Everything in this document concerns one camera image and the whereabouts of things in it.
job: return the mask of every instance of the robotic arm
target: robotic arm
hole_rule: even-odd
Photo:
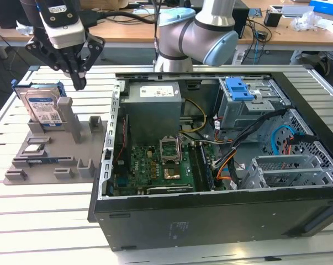
[[[34,37],[26,50],[53,70],[63,70],[76,90],[84,89],[85,74],[103,51],[104,39],[84,28],[71,0],[20,1],[34,27]],[[85,43],[90,54],[82,58]]]
[[[156,23],[119,11],[98,15],[95,12],[92,20],[84,19],[82,13],[75,10],[72,0],[20,1],[34,27],[34,37],[26,45],[26,50],[53,70],[63,70],[72,79],[76,90],[85,88],[86,72],[104,48],[104,39],[88,31],[98,19],[123,15],[144,23]],[[204,0],[203,9],[197,15],[189,8],[164,11],[160,15],[159,57],[155,71],[192,71],[191,58],[211,66],[223,64],[235,50],[238,40],[233,31],[234,3],[235,0]],[[89,55],[82,58],[85,43]]]
[[[173,8],[160,15],[156,72],[191,72],[192,60],[220,66],[232,55],[239,39],[233,30],[235,0],[204,0],[195,15],[189,8]]]

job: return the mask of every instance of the green circuit board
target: green circuit board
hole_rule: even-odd
[[[158,146],[133,146],[131,148],[130,173],[126,176],[116,176],[115,195],[143,195],[150,187],[192,187],[194,179],[189,158],[189,146],[182,145],[179,162],[163,162]],[[163,145],[163,156],[177,154],[172,143]],[[204,151],[209,163],[215,160],[211,145],[204,145]]]

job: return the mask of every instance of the slotted metal table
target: slotted metal table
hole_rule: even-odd
[[[151,72],[151,66],[96,66],[87,87],[48,67],[29,71],[26,80],[61,80],[80,120],[108,119],[112,84],[118,72]],[[302,66],[196,66],[195,71],[282,71],[333,131],[333,88]],[[4,174],[29,130],[29,115],[12,94],[0,111],[0,264],[333,264],[333,224],[314,237],[112,252],[98,224],[87,221],[92,184],[2,184]]]

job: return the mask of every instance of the motherboard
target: motherboard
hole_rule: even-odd
[[[203,181],[200,178],[216,159],[212,145],[173,143],[166,141],[160,145],[132,146],[130,169],[115,175],[115,195],[202,191]],[[213,185],[210,181],[210,184],[205,184],[205,189]]]

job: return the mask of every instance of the open computer tower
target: open computer tower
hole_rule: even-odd
[[[333,132],[283,73],[121,73],[112,93],[94,213],[113,251],[333,222]]]

